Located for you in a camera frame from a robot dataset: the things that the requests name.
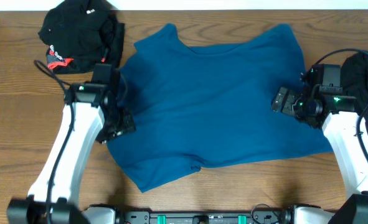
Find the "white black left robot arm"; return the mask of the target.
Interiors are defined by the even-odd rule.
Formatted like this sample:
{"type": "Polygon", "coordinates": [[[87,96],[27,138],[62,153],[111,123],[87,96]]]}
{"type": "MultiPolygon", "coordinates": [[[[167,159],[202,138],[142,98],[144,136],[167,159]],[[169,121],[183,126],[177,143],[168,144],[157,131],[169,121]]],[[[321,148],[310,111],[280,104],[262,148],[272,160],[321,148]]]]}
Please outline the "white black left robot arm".
{"type": "Polygon", "coordinates": [[[9,223],[124,223],[123,213],[111,205],[78,208],[82,175],[94,143],[135,131],[129,111],[118,106],[117,94],[118,85],[113,84],[70,86],[47,162],[27,198],[9,202],[9,223]]]}

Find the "black folded garment red trim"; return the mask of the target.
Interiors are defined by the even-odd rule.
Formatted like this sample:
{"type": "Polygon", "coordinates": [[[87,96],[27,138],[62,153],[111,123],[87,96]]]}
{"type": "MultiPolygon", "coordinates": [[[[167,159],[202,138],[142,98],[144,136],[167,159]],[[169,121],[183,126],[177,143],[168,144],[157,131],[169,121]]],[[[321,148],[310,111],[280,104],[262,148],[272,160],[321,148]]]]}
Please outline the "black folded garment red trim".
{"type": "Polygon", "coordinates": [[[91,72],[98,63],[120,66],[125,25],[108,1],[63,1],[46,14],[38,35],[55,74],[91,72]]]}

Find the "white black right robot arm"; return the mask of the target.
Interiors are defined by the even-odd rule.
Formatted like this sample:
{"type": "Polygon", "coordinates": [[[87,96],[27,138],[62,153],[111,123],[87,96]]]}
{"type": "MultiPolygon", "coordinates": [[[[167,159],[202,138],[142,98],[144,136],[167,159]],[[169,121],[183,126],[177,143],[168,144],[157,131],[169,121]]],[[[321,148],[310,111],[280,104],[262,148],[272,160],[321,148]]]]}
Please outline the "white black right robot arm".
{"type": "Polygon", "coordinates": [[[320,129],[330,143],[342,175],[346,202],[336,212],[311,205],[295,205],[280,223],[368,223],[368,133],[355,112],[353,96],[339,87],[316,85],[298,93],[281,87],[271,108],[320,129]]]}

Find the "black garment at right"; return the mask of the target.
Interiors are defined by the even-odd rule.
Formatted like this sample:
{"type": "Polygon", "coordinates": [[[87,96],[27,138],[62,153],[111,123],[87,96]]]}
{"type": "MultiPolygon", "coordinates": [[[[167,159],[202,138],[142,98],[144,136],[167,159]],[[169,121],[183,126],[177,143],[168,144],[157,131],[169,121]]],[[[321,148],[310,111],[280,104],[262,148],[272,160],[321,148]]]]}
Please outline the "black garment at right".
{"type": "MultiPolygon", "coordinates": [[[[357,98],[355,111],[361,113],[368,104],[368,56],[356,53],[341,67],[341,86],[347,96],[357,98]]],[[[368,133],[368,112],[364,115],[368,133]]]]}

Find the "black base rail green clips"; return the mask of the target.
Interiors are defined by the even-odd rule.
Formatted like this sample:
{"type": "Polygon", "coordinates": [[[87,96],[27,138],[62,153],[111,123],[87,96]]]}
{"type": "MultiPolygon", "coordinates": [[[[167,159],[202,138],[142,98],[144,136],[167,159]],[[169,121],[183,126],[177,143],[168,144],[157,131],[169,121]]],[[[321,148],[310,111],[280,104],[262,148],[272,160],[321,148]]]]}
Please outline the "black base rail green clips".
{"type": "Polygon", "coordinates": [[[150,210],[122,211],[117,207],[91,205],[83,214],[90,223],[115,224],[290,224],[294,223],[290,209],[277,210],[256,206],[244,212],[154,212],[150,210]]]}

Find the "blue polo shirt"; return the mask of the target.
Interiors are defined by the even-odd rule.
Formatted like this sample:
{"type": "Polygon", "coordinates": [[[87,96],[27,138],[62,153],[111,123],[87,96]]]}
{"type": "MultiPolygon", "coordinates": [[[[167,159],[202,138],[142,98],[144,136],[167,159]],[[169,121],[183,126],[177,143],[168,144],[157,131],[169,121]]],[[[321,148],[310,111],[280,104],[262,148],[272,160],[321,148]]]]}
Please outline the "blue polo shirt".
{"type": "Polygon", "coordinates": [[[121,67],[136,131],[107,144],[146,192],[200,171],[329,152],[321,131],[271,110],[302,89],[303,52],[280,24],[244,43],[186,46],[173,24],[135,43],[121,67]]]}

